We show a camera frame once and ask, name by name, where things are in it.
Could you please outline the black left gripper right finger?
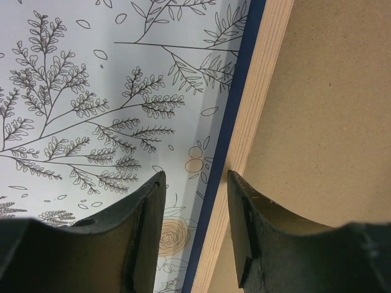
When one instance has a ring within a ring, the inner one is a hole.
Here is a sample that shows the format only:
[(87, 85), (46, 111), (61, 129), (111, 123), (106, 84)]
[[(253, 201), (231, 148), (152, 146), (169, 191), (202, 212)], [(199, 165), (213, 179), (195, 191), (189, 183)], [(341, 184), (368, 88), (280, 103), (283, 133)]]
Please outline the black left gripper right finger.
[(389, 292), (390, 224), (333, 228), (227, 174), (238, 286), (244, 292)]

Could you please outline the brown cardboard backing board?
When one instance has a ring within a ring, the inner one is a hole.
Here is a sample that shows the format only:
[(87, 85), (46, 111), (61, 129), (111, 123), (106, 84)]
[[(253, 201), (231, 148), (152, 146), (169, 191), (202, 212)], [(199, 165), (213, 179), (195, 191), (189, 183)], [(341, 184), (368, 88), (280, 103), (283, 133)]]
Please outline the brown cardboard backing board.
[[(293, 1), (242, 176), (333, 228), (390, 224), (390, 2)], [(237, 290), (230, 217), (214, 272)]]

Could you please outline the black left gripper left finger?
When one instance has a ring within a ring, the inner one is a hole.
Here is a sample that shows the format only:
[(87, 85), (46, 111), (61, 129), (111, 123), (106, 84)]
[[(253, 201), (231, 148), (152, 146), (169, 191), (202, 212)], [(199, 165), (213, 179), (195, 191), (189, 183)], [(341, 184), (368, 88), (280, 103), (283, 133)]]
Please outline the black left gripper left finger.
[(1, 221), (2, 292), (152, 292), (166, 175), (72, 226)]

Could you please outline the wooden picture frame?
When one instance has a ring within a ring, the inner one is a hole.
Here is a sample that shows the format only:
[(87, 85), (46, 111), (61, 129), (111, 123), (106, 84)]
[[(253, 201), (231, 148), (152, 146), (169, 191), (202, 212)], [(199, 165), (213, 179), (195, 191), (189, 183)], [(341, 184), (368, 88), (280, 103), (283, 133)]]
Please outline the wooden picture frame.
[(293, 1), (252, 1), (183, 292), (207, 292), (229, 224), (227, 173), (243, 174), (279, 56)]

